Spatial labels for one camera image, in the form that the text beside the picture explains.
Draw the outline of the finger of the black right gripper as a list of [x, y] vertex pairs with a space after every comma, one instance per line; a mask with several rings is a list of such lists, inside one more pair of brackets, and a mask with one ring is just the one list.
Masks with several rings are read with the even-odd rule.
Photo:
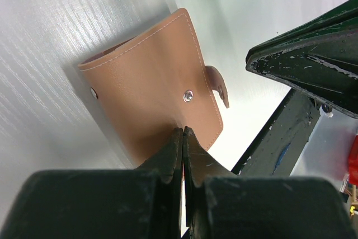
[[357, 118], [357, 0], [251, 48], [246, 70]]

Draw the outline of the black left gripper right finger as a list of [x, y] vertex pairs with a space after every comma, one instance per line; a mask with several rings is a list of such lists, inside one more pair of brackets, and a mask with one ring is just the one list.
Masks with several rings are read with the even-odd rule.
[[241, 177], [183, 131], [185, 238], [356, 238], [341, 195], [315, 177]]

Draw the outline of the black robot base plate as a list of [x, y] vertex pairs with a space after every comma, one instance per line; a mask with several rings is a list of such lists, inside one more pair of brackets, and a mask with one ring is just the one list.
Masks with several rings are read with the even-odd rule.
[[320, 117], [321, 103], [291, 89], [232, 168], [244, 177], [289, 176]]

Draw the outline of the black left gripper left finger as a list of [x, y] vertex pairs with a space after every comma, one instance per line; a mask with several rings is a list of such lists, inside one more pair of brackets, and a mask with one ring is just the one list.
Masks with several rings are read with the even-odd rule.
[[133, 170], [44, 170], [23, 184], [2, 238], [180, 238], [182, 129]]

